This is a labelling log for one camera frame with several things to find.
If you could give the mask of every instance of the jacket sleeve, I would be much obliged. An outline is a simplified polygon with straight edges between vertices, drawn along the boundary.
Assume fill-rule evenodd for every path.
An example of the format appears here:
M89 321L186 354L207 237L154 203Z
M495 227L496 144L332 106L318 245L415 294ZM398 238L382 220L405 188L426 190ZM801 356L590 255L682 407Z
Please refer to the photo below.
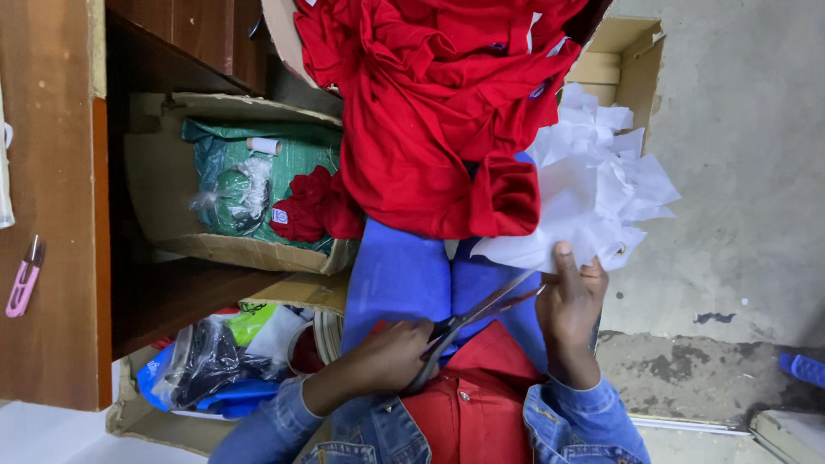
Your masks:
M552 380L542 387L541 397L568 421L573 434L585 444L620 446L650 462L648 449L630 422L619 392L604 377L590 390L574 390Z
M323 422L304 404L308 377L284 381L278 396L262 402L220 442L210 464L291 463Z

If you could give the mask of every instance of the wooden cabinet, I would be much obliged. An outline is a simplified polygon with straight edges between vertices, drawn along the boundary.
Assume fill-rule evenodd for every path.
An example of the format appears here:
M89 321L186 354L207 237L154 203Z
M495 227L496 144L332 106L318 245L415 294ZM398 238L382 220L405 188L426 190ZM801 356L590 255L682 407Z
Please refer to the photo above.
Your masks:
M260 0L107 0L106 6L249 93L263 95L270 37Z
M0 14L17 220L0 230L3 304L26 246L35 234L46 243L27 312L0 315L2 400L106 408L112 361L283 277L192 258L141 262L125 238L139 235L122 162L128 92L263 93L265 56L249 50L265 55L252 43L265 45L269 34L248 40L260 5L113 0L110 7L119 14L108 23L102 3L87 0L14 0ZM214 28L180 29L192 26L189 18Z

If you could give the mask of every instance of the paper scraps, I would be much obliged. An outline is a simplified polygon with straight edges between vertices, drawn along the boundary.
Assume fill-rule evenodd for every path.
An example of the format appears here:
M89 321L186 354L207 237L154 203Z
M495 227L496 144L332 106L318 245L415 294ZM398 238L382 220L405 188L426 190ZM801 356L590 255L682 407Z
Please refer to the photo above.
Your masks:
M564 87L559 123L539 129L526 150L538 168L540 221L524 237L481 239L471 255L516 268L555 272L550 252L567 240L578 266L595 256L606 271L622 268L647 232L635 221L676 217L665 205L681 198L652 154L642 156L644 128L633 112L599 107L577 83Z

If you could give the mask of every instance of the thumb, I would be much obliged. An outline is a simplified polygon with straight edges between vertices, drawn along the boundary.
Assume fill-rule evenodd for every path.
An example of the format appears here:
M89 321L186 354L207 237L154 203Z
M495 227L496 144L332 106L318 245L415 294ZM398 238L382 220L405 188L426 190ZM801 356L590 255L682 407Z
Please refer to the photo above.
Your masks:
M561 241L553 247L553 260L556 263L556 272L561 278L560 290L564 299L586 291L569 242Z

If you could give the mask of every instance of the red fabric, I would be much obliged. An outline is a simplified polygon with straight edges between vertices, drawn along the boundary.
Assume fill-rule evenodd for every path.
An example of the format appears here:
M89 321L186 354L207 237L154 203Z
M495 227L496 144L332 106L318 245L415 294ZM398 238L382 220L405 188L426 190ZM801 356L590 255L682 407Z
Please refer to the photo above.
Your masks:
M430 444L432 464L531 462L521 411L542 378L496 320L402 402Z
M296 0L304 67L344 97L340 175L367 215L446 239L532 233L535 167L512 155L558 121L581 47L546 55L585 2Z
M335 239L359 239L364 234L361 210L347 195L340 176L324 166L290 182L292 195L272 207L269 226L279 236L299 242L317 242L325 233Z

